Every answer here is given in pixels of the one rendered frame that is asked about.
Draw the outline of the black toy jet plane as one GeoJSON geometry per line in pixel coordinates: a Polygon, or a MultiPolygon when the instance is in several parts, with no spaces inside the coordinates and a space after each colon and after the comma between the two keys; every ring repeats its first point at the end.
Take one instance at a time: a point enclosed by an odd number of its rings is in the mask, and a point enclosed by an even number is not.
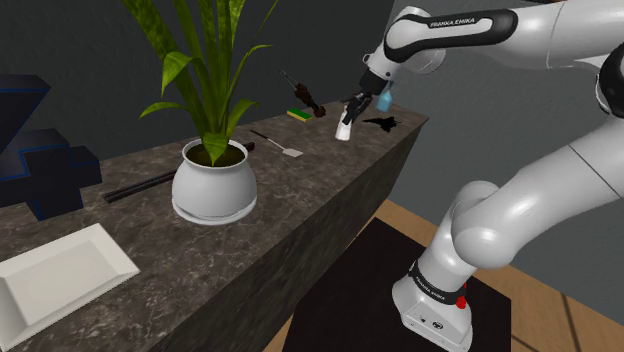
{"type": "Polygon", "coordinates": [[[398,121],[394,116],[366,119],[365,122],[376,124],[387,133],[390,133],[393,128],[400,124],[400,121],[398,121]]]}

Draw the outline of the brown dish brush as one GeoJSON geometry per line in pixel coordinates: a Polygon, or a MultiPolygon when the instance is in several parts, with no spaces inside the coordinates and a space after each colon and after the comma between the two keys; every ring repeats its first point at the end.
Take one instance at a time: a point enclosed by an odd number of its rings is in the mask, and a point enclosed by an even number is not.
{"type": "Polygon", "coordinates": [[[311,96],[308,88],[299,83],[290,75],[288,75],[284,70],[279,69],[278,72],[284,77],[284,79],[289,83],[289,85],[293,88],[295,96],[301,100],[307,107],[313,110],[313,114],[315,117],[320,118],[326,115],[326,110],[323,106],[318,105],[311,96]]]}

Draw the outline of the long black chopsticks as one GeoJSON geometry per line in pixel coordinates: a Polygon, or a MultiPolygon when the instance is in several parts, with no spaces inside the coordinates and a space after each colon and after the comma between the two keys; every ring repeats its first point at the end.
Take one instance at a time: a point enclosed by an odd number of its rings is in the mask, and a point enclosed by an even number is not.
{"type": "Polygon", "coordinates": [[[105,193],[102,195],[102,198],[106,203],[111,204],[115,201],[118,201],[130,195],[136,194],[140,191],[143,191],[148,188],[154,187],[156,185],[171,181],[174,179],[175,174],[176,174],[176,170],[168,171],[159,176],[155,176],[147,180],[144,180],[144,181],[141,181],[141,182],[138,182],[138,183],[126,186],[126,187],[122,187],[115,191],[105,193]]]}

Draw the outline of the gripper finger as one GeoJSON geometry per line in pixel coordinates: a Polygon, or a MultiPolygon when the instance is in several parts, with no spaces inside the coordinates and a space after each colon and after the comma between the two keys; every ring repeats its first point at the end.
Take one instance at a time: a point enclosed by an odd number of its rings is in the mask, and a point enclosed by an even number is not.
{"type": "Polygon", "coordinates": [[[357,106],[354,111],[354,119],[357,119],[370,105],[373,96],[369,93],[361,92],[357,97],[357,106]]]}
{"type": "Polygon", "coordinates": [[[357,97],[351,97],[344,101],[344,111],[342,117],[342,123],[347,126],[354,118],[358,116],[358,109],[360,105],[360,99],[357,97]]]}

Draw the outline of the green plant in white pot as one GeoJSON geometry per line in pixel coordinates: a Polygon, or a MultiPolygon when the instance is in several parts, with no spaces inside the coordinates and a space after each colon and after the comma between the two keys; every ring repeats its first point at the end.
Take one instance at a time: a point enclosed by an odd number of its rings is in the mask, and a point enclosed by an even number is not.
{"type": "Polygon", "coordinates": [[[197,138],[182,149],[172,181],[172,206],[190,222],[224,225],[247,216],[257,202],[257,182],[245,147],[232,135],[254,101],[232,99],[243,63],[233,62],[237,25],[246,0],[197,0],[201,23],[187,0],[172,0],[189,51],[183,53],[153,0],[121,0],[162,63],[161,86],[174,85],[182,100],[160,100],[144,115],[187,112],[197,138]]]}

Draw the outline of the black robot stand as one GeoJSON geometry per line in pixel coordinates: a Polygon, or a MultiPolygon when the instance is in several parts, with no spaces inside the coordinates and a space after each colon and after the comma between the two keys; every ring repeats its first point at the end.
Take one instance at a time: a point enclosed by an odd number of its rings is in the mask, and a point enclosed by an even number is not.
{"type": "Polygon", "coordinates": [[[424,250],[372,220],[299,301],[282,352],[446,352],[404,327],[392,300],[424,250]]]}

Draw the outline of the blue spray bottle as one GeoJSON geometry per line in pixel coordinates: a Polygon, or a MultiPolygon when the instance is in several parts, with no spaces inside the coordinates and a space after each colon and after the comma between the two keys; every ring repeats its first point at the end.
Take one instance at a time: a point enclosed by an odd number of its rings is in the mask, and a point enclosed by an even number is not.
{"type": "Polygon", "coordinates": [[[376,104],[377,110],[382,111],[382,112],[387,112],[389,110],[393,102],[393,97],[391,93],[393,85],[394,85],[394,82],[389,81],[384,91],[379,95],[379,98],[376,104]]]}

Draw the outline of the dark blue appliance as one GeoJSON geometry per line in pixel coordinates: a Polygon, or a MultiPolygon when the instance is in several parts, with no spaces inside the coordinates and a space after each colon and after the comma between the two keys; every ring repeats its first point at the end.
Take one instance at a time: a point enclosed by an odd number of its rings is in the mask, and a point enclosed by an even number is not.
{"type": "Polygon", "coordinates": [[[81,209],[81,189],[102,182],[87,147],[54,128],[23,129],[49,90],[36,75],[0,74],[0,208],[25,203],[40,221],[81,209]]]}

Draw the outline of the white rectangular tray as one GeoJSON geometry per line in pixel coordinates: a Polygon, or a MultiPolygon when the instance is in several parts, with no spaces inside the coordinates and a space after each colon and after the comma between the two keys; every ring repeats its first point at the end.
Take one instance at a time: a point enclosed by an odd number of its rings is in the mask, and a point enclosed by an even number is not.
{"type": "Polygon", "coordinates": [[[99,223],[0,262],[0,351],[8,352],[139,272],[99,223]]]}

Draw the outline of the white bottle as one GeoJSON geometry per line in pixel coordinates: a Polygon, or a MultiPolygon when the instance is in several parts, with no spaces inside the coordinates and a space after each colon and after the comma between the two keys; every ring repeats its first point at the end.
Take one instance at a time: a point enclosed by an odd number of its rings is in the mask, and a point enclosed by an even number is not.
{"type": "Polygon", "coordinates": [[[350,135],[351,135],[352,122],[349,125],[345,126],[342,123],[342,117],[343,117],[343,112],[337,124],[335,138],[339,141],[349,141],[350,135]]]}

